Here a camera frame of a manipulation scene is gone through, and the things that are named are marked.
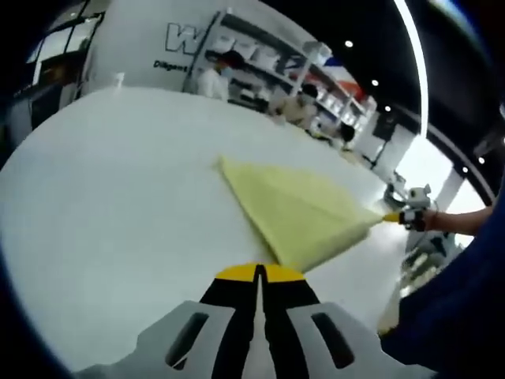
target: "folded yellow towel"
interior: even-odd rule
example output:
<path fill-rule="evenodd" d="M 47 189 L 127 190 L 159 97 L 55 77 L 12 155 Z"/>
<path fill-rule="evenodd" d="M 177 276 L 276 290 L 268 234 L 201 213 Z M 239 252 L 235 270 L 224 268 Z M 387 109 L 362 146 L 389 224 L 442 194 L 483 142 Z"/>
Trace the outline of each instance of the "folded yellow towel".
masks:
<path fill-rule="evenodd" d="M 281 265 L 300 272 L 361 241 L 382 217 L 309 171 L 219 161 L 226 180 Z"/>

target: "blue sleeve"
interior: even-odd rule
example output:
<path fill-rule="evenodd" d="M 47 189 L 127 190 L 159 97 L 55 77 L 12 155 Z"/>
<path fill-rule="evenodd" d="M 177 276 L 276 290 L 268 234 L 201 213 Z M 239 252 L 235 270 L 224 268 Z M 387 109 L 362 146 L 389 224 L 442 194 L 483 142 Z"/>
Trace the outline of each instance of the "blue sleeve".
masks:
<path fill-rule="evenodd" d="M 382 339 L 384 351 L 405 364 L 464 376 L 489 367 L 489 354 L 505 342 L 504 226 L 500 199 L 468 248 L 402 300 L 398 327 Z"/>

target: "person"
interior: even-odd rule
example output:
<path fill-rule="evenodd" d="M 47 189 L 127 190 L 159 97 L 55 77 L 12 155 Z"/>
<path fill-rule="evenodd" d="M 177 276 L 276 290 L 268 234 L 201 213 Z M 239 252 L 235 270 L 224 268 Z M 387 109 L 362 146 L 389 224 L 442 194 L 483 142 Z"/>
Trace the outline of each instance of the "person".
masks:
<path fill-rule="evenodd" d="M 221 54 L 216 64 L 198 77 L 196 93 L 227 102 L 230 97 L 230 79 L 234 70 L 242 69 L 244 65 L 244 57 L 236 51 Z"/>
<path fill-rule="evenodd" d="M 487 377 L 505 341 L 505 199 L 477 212 L 425 211 L 425 229 L 474 235 L 438 276 L 400 302 L 399 323 L 381 336 L 383 350 L 439 377 Z"/>
<path fill-rule="evenodd" d="M 350 151 L 348 145 L 354 139 L 354 136 L 356 135 L 356 130 L 351 125 L 342 122 L 342 124 L 340 125 L 340 129 L 337 132 L 337 135 L 342 138 L 342 141 L 344 141 L 342 150 Z"/>
<path fill-rule="evenodd" d="M 314 103 L 318 95 L 317 87 L 304 84 L 295 97 L 284 97 L 270 104 L 268 114 L 273 117 L 284 117 L 289 123 L 309 130 L 312 120 L 317 115 Z"/>

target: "face mask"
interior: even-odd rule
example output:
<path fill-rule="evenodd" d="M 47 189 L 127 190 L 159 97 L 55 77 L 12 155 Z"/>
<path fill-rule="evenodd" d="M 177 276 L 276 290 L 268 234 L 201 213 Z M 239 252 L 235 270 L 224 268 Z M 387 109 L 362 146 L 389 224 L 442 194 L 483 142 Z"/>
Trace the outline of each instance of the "face mask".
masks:
<path fill-rule="evenodd" d="M 221 76 L 230 79 L 234 75 L 234 69 L 226 67 L 221 70 Z"/>

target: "white table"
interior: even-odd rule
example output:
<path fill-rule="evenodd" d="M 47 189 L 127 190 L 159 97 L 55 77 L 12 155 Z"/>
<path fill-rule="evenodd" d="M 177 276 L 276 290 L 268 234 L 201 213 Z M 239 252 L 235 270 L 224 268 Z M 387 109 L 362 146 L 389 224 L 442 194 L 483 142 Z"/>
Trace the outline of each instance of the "white table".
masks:
<path fill-rule="evenodd" d="M 7 268 L 29 319 L 71 370 L 127 355 L 138 333 L 214 275 L 265 261 L 220 173 L 219 154 L 308 168 L 365 206 L 385 185 L 290 127 L 187 94 L 108 88 L 45 121 L 0 173 Z M 406 234 L 370 238 L 310 272 L 322 301 L 373 328 L 399 274 Z"/>

